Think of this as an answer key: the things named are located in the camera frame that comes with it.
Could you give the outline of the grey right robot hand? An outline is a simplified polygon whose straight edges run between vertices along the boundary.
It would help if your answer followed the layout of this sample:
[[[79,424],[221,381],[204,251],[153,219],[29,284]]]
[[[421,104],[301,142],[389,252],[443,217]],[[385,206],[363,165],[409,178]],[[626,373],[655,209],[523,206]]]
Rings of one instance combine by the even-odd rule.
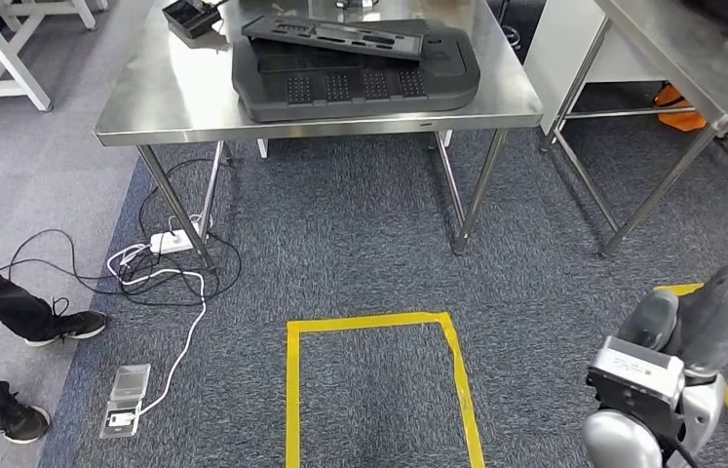
[[[715,379],[728,363],[728,266],[685,294],[673,286],[654,289],[617,336],[680,359],[689,384]]]

